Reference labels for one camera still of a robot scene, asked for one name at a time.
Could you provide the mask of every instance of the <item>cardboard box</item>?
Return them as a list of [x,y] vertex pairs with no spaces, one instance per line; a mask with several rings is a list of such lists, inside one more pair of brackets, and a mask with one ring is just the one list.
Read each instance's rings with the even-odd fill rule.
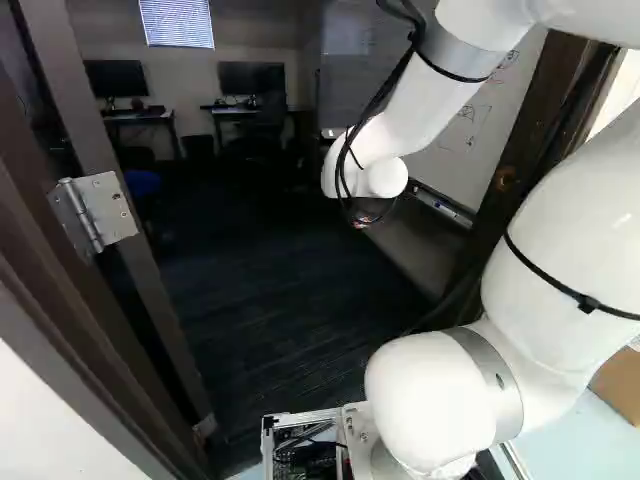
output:
[[629,423],[640,427],[640,353],[625,347],[595,374],[591,390]]

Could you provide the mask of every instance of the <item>whiteboard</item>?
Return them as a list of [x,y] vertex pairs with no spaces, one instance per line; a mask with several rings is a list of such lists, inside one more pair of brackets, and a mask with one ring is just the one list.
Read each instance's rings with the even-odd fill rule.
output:
[[531,30],[427,148],[407,155],[409,176],[476,212],[495,172],[542,51]]

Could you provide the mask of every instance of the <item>whiteboard drawing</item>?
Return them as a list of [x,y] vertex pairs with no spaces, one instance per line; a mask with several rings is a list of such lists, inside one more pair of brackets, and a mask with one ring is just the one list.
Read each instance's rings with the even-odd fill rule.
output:
[[462,107],[438,137],[438,148],[453,153],[471,153],[492,108],[491,105],[473,104]]
[[520,58],[520,51],[518,50],[510,50],[505,55],[500,65],[496,67],[493,73],[489,76],[487,83],[491,85],[502,85],[505,82],[505,71],[511,68],[515,63],[518,62]]

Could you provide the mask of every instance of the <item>black cable tie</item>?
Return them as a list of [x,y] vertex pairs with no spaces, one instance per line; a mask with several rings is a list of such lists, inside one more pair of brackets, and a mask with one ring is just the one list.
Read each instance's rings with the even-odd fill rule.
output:
[[557,278],[549,275],[547,272],[538,267],[535,263],[527,258],[527,256],[522,253],[518,247],[515,246],[509,232],[504,233],[504,241],[509,247],[509,250],[516,256],[518,260],[520,260],[525,267],[535,273],[542,280],[547,282],[549,285],[554,287],[561,293],[573,298],[576,302],[578,302],[578,308],[581,312],[589,315],[593,313],[595,310],[600,310],[601,312],[607,313],[609,315],[613,315],[614,317],[626,318],[627,320],[640,320],[640,315],[631,312],[625,312],[624,310],[618,310],[617,308],[610,307],[608,305],[604,305],[599,300],[585,295],[584,293],[580,293],[577,290],[565,285]]
[[589,295],[583,295],[578,301],[578,308],[587,315],[593,313],[594,310],[599,310],[601,306],[602,303]]

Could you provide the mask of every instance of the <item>metal bracket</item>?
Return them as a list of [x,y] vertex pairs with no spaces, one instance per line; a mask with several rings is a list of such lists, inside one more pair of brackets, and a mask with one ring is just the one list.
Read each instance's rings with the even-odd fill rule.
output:
[[204,440],[216,431],[218,422],[216,422],[216,417],[213,413],[210,413],[191,428],[200,442],[204,443]]
[[47,199],[73,247],[87,263],[107,245],[138,233],[115,172],[62,178]]

